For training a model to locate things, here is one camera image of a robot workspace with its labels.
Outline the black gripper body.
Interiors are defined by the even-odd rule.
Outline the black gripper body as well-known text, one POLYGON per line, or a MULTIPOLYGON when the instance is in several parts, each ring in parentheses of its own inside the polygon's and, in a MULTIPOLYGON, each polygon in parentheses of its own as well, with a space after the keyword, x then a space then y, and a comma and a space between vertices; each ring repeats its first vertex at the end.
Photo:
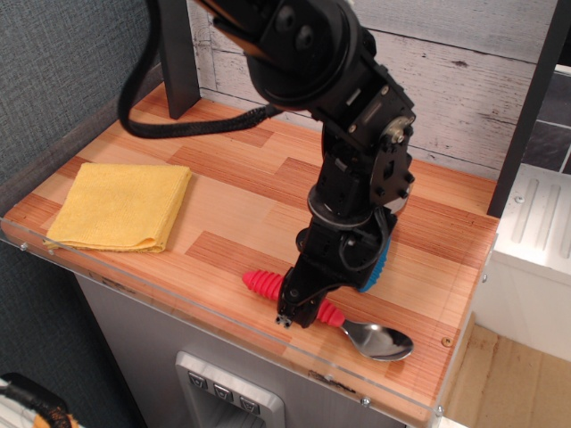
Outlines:
POLYGON ((329 291, 340 286, 359 290, 368 281, 387 237, 385 209, 375 209, 364 225, 347 230, 314 218, 296 237, 300 256, 295 266, 324 266, 333 283, 329 291))

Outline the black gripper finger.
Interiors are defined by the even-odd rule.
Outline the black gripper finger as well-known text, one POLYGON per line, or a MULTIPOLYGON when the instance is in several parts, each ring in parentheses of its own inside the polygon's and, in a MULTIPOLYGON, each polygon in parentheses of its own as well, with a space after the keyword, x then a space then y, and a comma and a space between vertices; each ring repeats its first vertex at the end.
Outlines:
POLYGON ((278 293, 276 322, 284 328, 309 328, 332 284, 324 266, 291 267, 278 293))

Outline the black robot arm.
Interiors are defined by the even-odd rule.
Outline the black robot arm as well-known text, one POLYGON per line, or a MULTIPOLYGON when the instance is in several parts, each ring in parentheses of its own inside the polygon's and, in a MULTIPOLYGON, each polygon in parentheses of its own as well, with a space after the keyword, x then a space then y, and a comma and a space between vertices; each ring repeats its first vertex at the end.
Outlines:
POLYGON ((252 84, 281 111, 322 126, 310 225, 277 304, 281 325, 310 326, 329 292, 364 290, 409 195, 413 104, 376 62, 376 42, 345 1, 206 1, 243 51, 252 84))

